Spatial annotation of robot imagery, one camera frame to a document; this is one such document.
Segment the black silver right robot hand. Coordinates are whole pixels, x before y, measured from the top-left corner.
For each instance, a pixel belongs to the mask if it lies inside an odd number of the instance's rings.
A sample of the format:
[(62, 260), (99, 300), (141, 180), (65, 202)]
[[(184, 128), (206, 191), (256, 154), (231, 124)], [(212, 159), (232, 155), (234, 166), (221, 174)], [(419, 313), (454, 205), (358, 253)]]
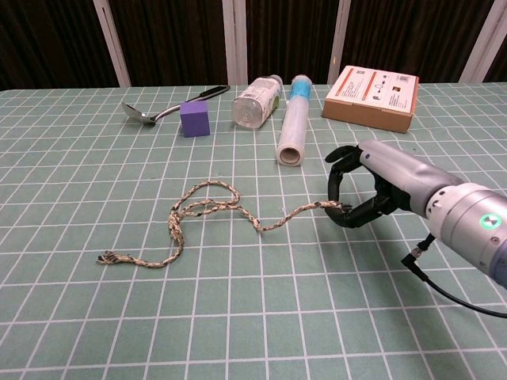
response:
[(344, 228), (358, 228), (397, 209), (424, 218), (426, 205), (435, 193), (463, 183), (456, 175), (375, 139), (340, 146), (325, 161), (333, 165), (328, 180), (330, 200), (339, 200), (346, 173), (363, 166), (375, 179), (376, 194), (368, 201), (354, 208), (344, 206), (342, 211), (326, 209), (327, 215)]

